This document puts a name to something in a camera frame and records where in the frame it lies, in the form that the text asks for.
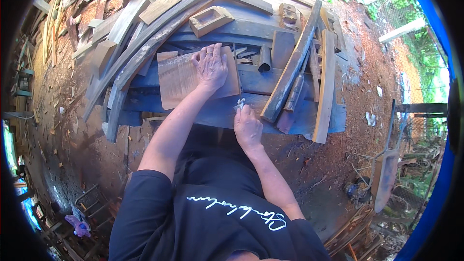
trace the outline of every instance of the workshop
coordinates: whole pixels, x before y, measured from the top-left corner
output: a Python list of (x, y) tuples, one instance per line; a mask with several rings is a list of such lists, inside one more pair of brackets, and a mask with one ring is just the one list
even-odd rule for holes
[(1, 113), (29, 229), (60, 261), (408, 260), (459, 131), (432, 2), (31, 0)]

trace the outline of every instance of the plastic bag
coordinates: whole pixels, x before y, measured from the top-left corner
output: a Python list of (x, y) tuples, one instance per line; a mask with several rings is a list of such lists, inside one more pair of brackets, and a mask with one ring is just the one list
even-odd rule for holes
[(65, 220), (74, 226), (74, 235), (78, 235), (78, 237), (82, 237), (84, 235), (90, 237), (90, 226), (88, 223), (79, 221), (79, 219), (74, 215), (67, 215)]

